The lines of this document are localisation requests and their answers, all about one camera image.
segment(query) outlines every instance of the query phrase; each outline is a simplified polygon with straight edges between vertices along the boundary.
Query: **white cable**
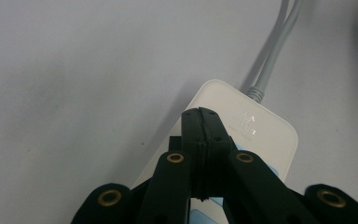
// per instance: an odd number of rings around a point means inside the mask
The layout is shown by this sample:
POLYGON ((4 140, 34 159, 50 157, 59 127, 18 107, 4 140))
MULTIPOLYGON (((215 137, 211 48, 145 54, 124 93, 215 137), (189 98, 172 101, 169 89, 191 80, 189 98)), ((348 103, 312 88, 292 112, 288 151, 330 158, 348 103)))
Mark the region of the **white cable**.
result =
POLYGON ((269 78, 272 73, 272 69, 277 61, 279 56, 279 52, 286 40, 287 36, 289 36, 290 32, 292 31, 298 14, 301 9, 303 0, 296 0, 292 10, 290 11, 289 17, 284 22, 284 25, 281 29, 281 33, 279 34, 275 45, 272 47, 271 51, 269 52, 266 61, 264 62, 263 68, 258 76, 257 82, 253 87, 251 87, 247 92, 246 95, 252 98, 253 100, 260 103, 264 97, 264 91, 266 90, 267 84, 269 82, 269 78))

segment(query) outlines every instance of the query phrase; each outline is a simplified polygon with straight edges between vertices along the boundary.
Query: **gray cable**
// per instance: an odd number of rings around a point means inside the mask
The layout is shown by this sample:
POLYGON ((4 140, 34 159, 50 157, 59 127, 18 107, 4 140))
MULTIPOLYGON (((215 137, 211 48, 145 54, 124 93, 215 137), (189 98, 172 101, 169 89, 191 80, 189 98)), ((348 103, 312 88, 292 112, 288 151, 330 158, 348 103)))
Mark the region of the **gray cable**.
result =
POLYGON ((269 33, 269 36, 264 43, 263 48, 257 55, 252 68, 248 72, 248 76, 246 77, 241 90, 246 93, 250 86, 255 84, 255 80, 257 76, 260 74, 260 70, 263 67, 263 63, 266 61, 267 56, 269 55, 269 51, 271 50, 272 46, 276 43, 284 21, 286 20, 287 9, 289 8, 289 0, 282 0, 281 1, 281 8, 278 13, 277 20, 269 33))
POLYGON ((261 103, 264 97, 264 91, 266 90, 267 84, 269 82, 269 78, 272 73, 272 69, 277 61, 279 56, 279 52, 286 40, 287 36, 289 36, 290 32, 292 31, 298 14, 301 9, 303 0, 296 0, 287 20, 284 22, 284 25, 281 29, 281 33, 279 34, 275 45, 272 47, 271 51, 269 52, 266 61, 264 62, 263 68, 258 76, 257 82, 253 87, 251 87, 247 92, 246 95, 252 98, 253 100, 261 103))

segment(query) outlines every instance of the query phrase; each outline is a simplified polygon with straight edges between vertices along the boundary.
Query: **white table surface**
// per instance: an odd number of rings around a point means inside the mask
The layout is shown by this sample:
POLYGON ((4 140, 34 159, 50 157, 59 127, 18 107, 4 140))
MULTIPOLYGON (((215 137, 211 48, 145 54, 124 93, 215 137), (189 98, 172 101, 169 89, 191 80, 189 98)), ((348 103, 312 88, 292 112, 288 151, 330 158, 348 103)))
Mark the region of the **white table surface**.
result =
MULTIPOLYGON (((130 186, 202 83, 249 84, 280 1, 0 1, 0 223, 69 223, 130 186)), ((262 103, 297 130, 286 178, 358 201, 358 0, 306 0, 262 103)))

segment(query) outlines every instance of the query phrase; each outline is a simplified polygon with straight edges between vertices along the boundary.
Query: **white power adapter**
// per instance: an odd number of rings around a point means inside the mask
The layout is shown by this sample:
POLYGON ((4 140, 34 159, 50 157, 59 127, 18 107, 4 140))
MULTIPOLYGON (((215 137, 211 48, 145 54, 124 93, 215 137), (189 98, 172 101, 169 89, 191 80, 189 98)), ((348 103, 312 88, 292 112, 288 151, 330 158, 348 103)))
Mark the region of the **white power adapter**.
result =
MULTIPOLYGON (((284 119, 220 80, 206 82, 187 109, 205 107, 215 111, 238 149, 256 153, 284 181, 295 155, 298 138, 295 129, 284 119)), ((181 135, 179 119, 156 153, 146 165, 134 186, 153 175, 159 156, 168 150, 170 136, 181 135)), ((191 209, 199 210, 211 223, 227 223, 223 210, 211 201, 192 201, 191 209)))

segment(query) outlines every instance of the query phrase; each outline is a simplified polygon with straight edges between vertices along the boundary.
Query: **screw hole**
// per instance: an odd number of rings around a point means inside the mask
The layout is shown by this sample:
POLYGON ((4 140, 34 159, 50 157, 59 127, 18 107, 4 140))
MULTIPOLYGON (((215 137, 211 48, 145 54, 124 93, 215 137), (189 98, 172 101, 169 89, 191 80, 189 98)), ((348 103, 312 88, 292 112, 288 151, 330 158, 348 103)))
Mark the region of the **screw hole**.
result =
POLYGON ((116 189, 110 189, 98 197, 98 204, 104 207, 109 207, 117 204, 121 200, 121 193, 116 189))
POLYGON ((254 158, 250 154, 242 152, 237 154, 237 160, 242 162, 252 162, 254 158))
POLYGON ((182 154, 179 154, 179 153, 172 153, 172 154, 167 156, 167 161, 170 161, 170 162, 173 162, 173 163, 181 162, 184 159, 185 159, 185 157, 182 156, 182 154))
POLYGON ((347 205, 345 200, 333 191, 327 189, 319 189, 317 195, 322 202, 327 203, 330 206, 336 208, 343 208, 347 205))

